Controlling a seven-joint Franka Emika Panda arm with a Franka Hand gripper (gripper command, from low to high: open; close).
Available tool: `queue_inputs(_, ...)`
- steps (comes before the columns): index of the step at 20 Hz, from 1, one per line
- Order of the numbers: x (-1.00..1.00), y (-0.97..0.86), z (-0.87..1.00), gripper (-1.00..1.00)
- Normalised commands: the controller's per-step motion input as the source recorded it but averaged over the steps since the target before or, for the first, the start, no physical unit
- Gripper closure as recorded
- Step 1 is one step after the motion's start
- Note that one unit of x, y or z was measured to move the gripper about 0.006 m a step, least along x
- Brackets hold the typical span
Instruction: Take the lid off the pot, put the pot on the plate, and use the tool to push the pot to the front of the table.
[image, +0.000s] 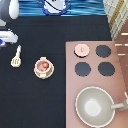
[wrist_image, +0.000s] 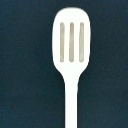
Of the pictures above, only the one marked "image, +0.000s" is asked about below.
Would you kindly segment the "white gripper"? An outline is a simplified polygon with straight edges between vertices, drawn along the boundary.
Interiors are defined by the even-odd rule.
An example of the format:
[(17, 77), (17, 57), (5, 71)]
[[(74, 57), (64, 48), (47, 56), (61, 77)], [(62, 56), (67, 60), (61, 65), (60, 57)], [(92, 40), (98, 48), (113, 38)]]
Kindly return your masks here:
[(0, 47), (4, 47), (7, 43), (16, 43), (18, 36), (14, 34), (11, 30), (0, 31)]

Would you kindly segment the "blue white robot base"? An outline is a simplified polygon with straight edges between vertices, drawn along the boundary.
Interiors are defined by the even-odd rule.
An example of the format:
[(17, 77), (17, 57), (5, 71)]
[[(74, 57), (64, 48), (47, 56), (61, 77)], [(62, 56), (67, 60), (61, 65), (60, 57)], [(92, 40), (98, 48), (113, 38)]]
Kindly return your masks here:
[(67, 10), (66, 0), (44, 0), (43, 10), (46, 15), (61, 15)]

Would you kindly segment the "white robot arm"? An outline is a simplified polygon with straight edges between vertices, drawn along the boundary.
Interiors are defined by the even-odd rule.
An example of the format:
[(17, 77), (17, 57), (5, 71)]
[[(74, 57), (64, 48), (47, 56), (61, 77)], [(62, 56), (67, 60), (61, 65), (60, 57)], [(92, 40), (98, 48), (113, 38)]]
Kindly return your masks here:
[(6, 23), (16, 19), (18, 15), (18, 0), (0, 0), (0, 47), (17, 42), (18, 36), (6, 28)]

